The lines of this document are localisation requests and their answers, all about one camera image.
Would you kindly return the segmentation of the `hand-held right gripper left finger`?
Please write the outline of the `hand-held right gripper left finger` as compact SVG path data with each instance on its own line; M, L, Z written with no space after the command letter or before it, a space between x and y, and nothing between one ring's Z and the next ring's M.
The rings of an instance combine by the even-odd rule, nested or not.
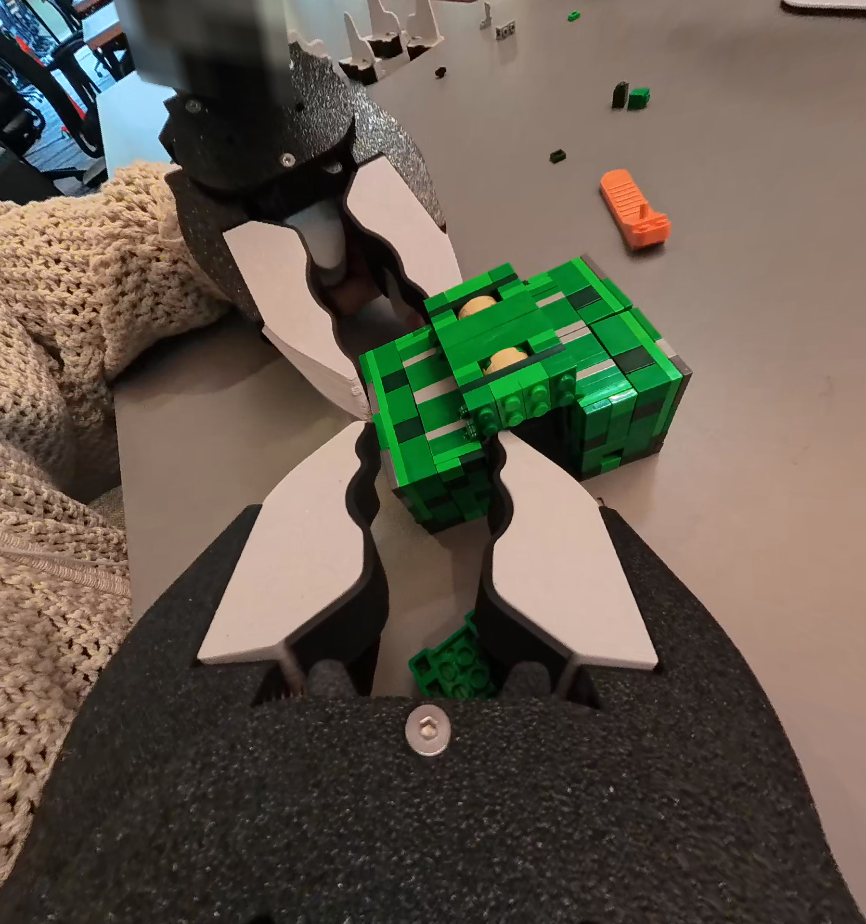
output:
M288 471L255 518L200 662L376 662L389 614L371 531L380 466L375 425L354 422Z

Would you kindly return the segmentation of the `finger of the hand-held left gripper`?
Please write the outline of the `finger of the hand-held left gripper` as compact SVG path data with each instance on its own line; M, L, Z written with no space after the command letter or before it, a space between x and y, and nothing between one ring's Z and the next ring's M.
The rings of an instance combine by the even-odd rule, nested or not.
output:
M297 228L259 221L223 234L263 323L263 334L325 399L359 421L372 417L336 321L311 285L311 255Z
M410 304L423 304L462 283L449 235L383 154L358 167L343 196L370 270Z

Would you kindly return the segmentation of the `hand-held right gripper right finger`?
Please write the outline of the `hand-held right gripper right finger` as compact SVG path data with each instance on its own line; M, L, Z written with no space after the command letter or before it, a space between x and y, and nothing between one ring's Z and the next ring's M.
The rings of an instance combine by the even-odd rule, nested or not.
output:
M476 625L508 667L542 663L651 671L658 653L600 504L563 468L512 432L492 451L490 541Z

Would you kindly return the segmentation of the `large green lego assembly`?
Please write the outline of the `large green lego assembly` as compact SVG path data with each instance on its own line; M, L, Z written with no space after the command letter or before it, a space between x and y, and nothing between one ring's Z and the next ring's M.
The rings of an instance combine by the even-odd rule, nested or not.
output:
M391 491L430 534L485 516L488 445L517 431L578 480L660 452L693 372L583 254L505 263L359 358Z

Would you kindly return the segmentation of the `green lego base piece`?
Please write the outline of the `green lego base piece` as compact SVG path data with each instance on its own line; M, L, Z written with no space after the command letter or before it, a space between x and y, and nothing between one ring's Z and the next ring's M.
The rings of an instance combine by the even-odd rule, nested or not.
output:
M496 667L481 645L474 610L444 641L416 653L409 668L425 697L485 700L498 693Z

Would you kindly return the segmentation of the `person's left hand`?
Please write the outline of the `person's left hand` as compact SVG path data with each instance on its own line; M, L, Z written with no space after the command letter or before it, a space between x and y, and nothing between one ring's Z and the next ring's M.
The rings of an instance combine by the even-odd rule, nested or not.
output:
M326 303L337 317L357 314L381 296L371 273L364 267L350 268L345 277L326 290Z

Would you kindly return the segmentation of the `orange brick separator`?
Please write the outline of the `orange brick separator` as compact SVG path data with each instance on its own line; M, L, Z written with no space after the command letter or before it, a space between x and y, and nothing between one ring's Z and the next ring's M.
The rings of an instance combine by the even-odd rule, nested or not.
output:
M606 172L600 180L600 192L630 251L658 247L669 239L668 215L650 205L629 171Z

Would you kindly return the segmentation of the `black office chair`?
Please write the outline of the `black office chair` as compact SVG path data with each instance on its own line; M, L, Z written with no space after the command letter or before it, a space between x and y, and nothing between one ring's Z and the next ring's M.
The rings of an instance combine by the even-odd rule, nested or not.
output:
M41 202L61 194L58 181L76 180L93 191L108 179L96 102L100 87L80 62L84 47L75 33L43 62L0 30L0 201ZM54 113L63 134L85 157L85 165L39 167L30 161L47 119L23 94L22 84L35 90Z

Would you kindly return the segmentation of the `cream knit sweater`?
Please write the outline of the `cream knit sweater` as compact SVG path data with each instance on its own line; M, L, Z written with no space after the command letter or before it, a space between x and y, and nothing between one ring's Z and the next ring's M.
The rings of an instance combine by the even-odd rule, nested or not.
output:
M57 490L0 377L0 871L30 831L76 713L130 625L124 532Z

